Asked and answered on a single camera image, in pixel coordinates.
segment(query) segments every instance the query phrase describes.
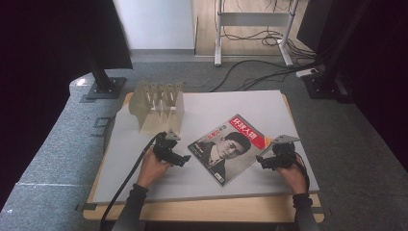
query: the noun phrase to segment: gray carpet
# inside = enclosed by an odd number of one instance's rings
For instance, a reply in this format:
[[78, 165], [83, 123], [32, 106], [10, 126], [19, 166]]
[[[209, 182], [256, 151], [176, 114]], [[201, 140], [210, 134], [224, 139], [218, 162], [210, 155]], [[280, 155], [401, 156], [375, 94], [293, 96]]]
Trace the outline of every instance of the gray carpet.
[[[58, 122], [0, 214], [0, 230], [97, 230], [98, 221], [84, 219], [75, 207], [88, 198], [103, 157], [106, 125], [125, 95], [140, 80], [184, 82], [185, 92], [209, 91], [232, 65], [134, 63], [135, 70], [107, 70], [110, 77], [126, 77], [125, 86], [118, 99], [93, 103], [80, 103], [92, 76], [82, 77], [85, 86], [72, 82]], [[246, 79], [277, 69], [270, 64], [240, 64], [218, 91], [235, 90]], [[408, 230], [408, 174], [355, 105], [310, 99], [294, 73], [284, 82], [264, 81], [251, 90], [281, 90], [288, 98], [321, 188], [325, 221], [320, 230]]]

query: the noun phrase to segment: metal frame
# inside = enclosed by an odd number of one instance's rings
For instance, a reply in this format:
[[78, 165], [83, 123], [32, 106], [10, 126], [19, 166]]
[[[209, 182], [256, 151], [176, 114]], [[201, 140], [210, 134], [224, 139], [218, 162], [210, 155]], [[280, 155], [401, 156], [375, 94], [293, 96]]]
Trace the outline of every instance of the metal frame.
[[217, 39], [215, 52], [215, 65], [221, 66], [221, 27], [222, 26], [272, 26], [286, 27], [282, 39], [279, 39], [279, 49], [286, 65], [293, 65], [291, 57], [286, 48], [289, 32], [297, 8], [298, 0], [291, 4], [289, 13], [223, 13], [222, 0], [218, 0], [217, 11]]

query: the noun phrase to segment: power strip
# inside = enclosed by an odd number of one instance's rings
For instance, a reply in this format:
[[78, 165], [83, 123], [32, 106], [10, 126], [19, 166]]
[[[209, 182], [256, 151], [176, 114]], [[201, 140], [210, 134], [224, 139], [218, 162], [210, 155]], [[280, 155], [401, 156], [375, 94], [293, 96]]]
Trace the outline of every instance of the power strip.
[[301, 78], [303, 76], [316, 74], [316, 73], [318, 73], [318, 71], [316, 69], [314, 69], [314, 68], [305, 69], [305, 70], [297, 71], [296, 72], [296, 77]]

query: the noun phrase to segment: person's hand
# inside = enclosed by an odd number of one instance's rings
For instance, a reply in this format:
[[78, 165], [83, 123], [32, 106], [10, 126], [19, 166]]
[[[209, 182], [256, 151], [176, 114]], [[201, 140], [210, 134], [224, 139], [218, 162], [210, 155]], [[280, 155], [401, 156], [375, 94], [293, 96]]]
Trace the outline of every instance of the person's hand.
[[149, 188], [149, 186], [161, 178], [166, 170], [171, 166], [170, 163], [162, 164], [153, 152], [153, 147], [150, 147], [146, 154], [144, 154], [139, 178], [136, 184]]
[[[302, 165], [299, 155], [296, 155], [296, 160]], [[293, 194], [306, 193], [306, 180], [304, 179], [301, 170], [295, 164], [288, 168], [279, 167], [276, 169], [285, 180], [285, 183], [292, 190]]]

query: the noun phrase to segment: magazine cover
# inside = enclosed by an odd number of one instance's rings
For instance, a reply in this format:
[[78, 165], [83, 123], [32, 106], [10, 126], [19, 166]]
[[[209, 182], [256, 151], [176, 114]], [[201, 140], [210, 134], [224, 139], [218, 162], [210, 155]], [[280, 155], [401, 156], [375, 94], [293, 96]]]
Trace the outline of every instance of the magazine cover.
[[189, 145], [189, 150], [224, 187], [262, 155], [270, 143], [242, 116], [234, 115]]

